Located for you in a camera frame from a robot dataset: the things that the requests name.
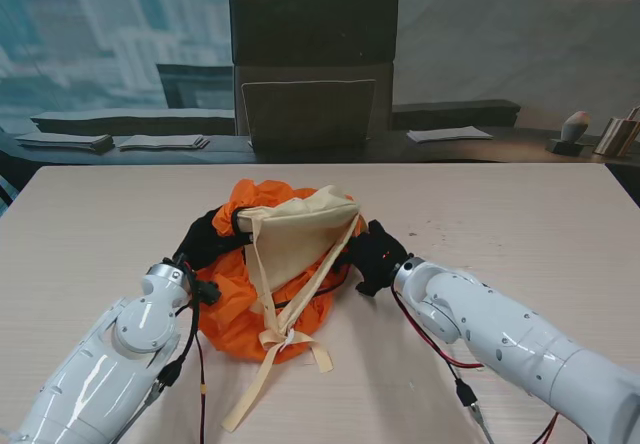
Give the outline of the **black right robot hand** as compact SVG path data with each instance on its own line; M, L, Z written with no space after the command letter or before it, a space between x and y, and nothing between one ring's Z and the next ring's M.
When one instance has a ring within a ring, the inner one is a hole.
M409 253L390 235L378 220L371 220L365 232L351 237L334 261L332 269L354 266L362 276L356 290L374 297L380 290L391 286Z

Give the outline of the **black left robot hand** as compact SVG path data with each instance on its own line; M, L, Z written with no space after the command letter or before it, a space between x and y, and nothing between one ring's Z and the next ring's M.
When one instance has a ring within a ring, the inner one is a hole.
M220 210L221 207L210 210L191 224L172 256L173 261L185 261L194 271L199 271L221 256L252 243L252 233L241 231L237 221L238 213L243 207L232 212L232 233L228 236L220 234L213 225L214 217Z

